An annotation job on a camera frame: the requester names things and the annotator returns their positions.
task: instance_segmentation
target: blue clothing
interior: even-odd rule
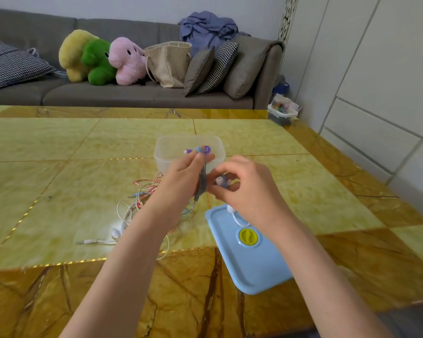
[[[180,25],[180,39],[191,43],[191,56],[200,50],[219,46],[226,40],[232,39],[237,34],[249,35],[238,32],[238,26],[228,17],[217,17],[215,14],[203,11],[193,12],[182,19]]]

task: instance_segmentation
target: blue lid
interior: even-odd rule
[[[243,293],[257,294],[293,277],[274,244],[254,226],[240,227],[226,204],[208,210],[205,218],[234,284]],[[247,223],[239,215],[238,220]]]

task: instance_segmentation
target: houndstooth pillow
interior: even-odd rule
[[[212,91],[226,78],[235,57],[237,56],[239,43],[225,41],[215,51],[215,60],[207,78],[196,90],[196,94],[205,94]]]
[[[56,71],[48,62],[0,43],[0,88]]]

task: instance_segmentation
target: tote bag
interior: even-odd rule
[[[191,44],[182,41],[149,46],[144,50],[150,79],[163,88],[183,88],[191,60]]]

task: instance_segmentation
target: marble table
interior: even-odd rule
[[[301,121],[266,111],[0,106],[0,337],[57,337],[100,271],[119,200],[154,178],[157,137],[213,134],[228,156],[267,164],[374,311],[423,302],[423,217]],[[204,194],[157,261],[137,337],[267,337],[313,322],[292,279],[241,293]]]

